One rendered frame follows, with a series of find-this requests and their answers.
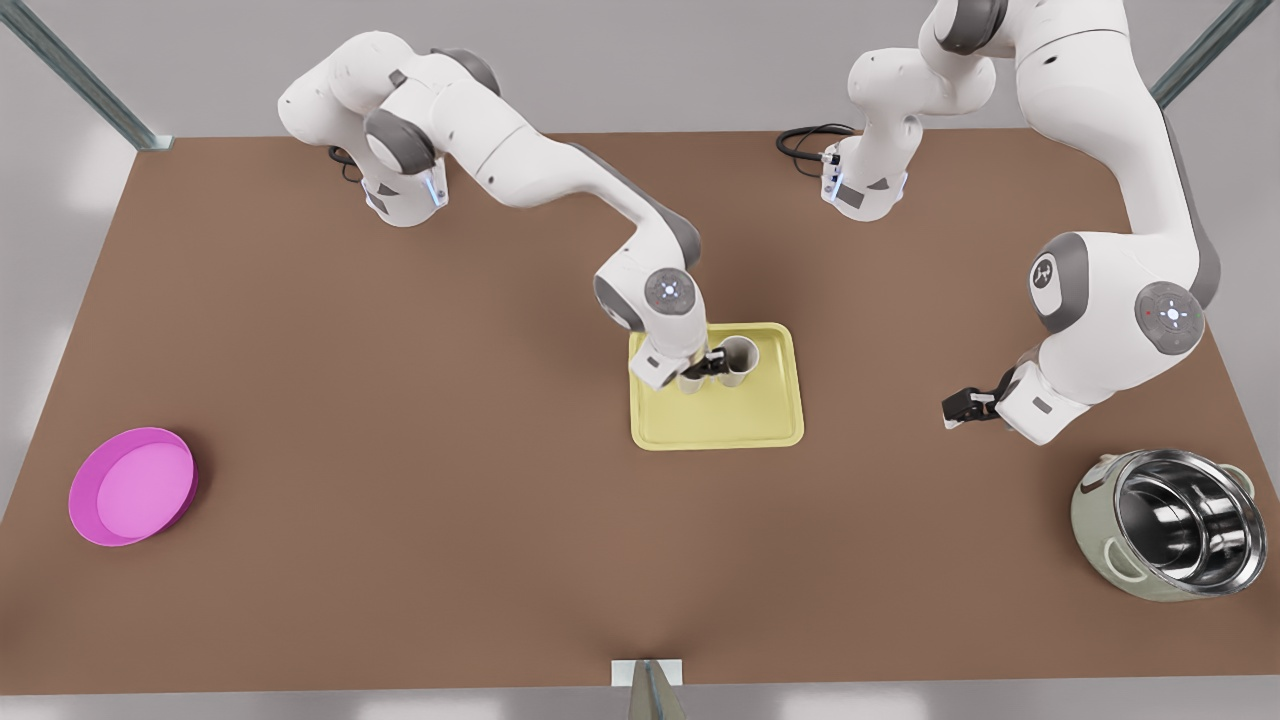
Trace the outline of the pink round bowl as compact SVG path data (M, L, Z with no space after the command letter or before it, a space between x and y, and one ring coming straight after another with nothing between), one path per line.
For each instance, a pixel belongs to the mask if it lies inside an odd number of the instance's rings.
M141 427L101 443L79 465L68 493L72 527L86 541L122 547L175 524L195 501L198 469L178 434Z

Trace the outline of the yellow rectangular tray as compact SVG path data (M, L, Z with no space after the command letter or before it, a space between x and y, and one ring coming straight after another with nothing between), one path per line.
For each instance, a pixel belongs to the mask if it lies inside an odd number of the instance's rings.
M787 447L804 432L794 338L772 322L710 324L709 343L745 337L756 346L756 365L740 386L709 378L685 395L673 384L654 391L628 377L630 424L635 443L649 451Z

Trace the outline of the silver frame post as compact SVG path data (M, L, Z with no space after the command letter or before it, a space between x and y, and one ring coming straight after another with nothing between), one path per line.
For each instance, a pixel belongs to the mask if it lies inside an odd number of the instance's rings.
M1151 87L1158 108L1167 110L1272 4L1274 0L1231 0Z
M23 0L0 0L0 24L8 27L136 151L172 149L174 138L151 131Z
M616 659L611 685L627 687L628 720L689 720L675 693L684 685L681 659Z

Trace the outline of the pale green steel pot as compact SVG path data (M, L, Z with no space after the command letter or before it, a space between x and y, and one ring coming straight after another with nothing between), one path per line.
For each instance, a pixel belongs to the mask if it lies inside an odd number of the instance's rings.
M1108 454L1071 493L1071 529L1087 562L1128 594L1216 600L1263 571L1268 537L1256 497L1240 468L1198 454Z

